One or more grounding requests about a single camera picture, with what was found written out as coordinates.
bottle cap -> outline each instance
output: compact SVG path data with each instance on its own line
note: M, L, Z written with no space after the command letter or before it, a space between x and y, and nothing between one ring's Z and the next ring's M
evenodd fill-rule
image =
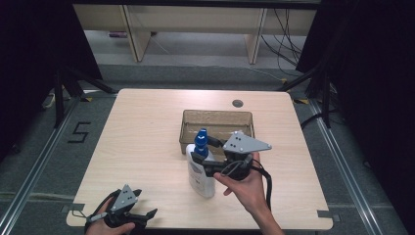
M202 157L208 156L208 131L201 128L195 137L195 152Z

tripod leg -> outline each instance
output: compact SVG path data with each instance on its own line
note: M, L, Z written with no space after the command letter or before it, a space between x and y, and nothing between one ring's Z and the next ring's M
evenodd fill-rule
M327 128L331 128L329 111L330 108L330 78L327 73L324 74L324 86L323 86L323 108L321 114L323 116L323 121L326 123Z
M279 88L277 91L288 91L288 90L290 90L291 88L293 88L293 87L299 85L300 83L306 81L307 79L311 78L314 75L315 71L316 71L316 69L312 69L312 70L306 72L305 74L297 77L294 81L292 81L292 82L284 85L283 87Z
M61 71L57 70L54 77L55 84L55 106L56 106L56 120L55 128L64 119L64 93L62 92Z
M116 94L118 91L112 89L110 86L107 86L106 84L101 83L99 80L94 79L86 74L84 74L83 72L80 72L78 70L66 67L66 70L68 72L73 73L76 77L79 77L82 80L85 80L86 82L88 82L89 84L109 93L109 94Z

finger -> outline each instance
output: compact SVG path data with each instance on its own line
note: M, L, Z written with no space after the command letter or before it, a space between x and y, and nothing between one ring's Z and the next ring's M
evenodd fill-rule
M121 234L124 234L124 233L128 233L134 227L135 227L135 224L132 223L132 222L125 223L125 224L122 224L120 227L115 228L114 232L115 232L115 234L121 235Z

blue bottle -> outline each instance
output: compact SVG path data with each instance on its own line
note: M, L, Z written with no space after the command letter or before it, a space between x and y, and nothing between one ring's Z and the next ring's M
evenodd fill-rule
M195 144L187 146L186 155L190 185L203 197L211 198L214 195L214 178L207 177L204 167L193 162L192 152L204 157L206 161L214 161L214 156L208 149L208 131L205 128L199 130L195 137Z

wooden table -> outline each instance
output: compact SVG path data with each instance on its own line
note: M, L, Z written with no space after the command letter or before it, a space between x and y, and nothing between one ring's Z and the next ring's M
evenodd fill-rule
M235 108L234 100L244 106ZM159 209L148 228L258 229L234 195L222 195L220 183L211 199L190 186L179 144L184 110L251 112L255 137L273 146L260 155L272 176L272 209L281 227L332 227L331 218L317 214L328 207L291 98L284 92L121 90L74 199L85 204L84 214L128 183L143 190L132 213ZM84 222L69 213L68 225Z

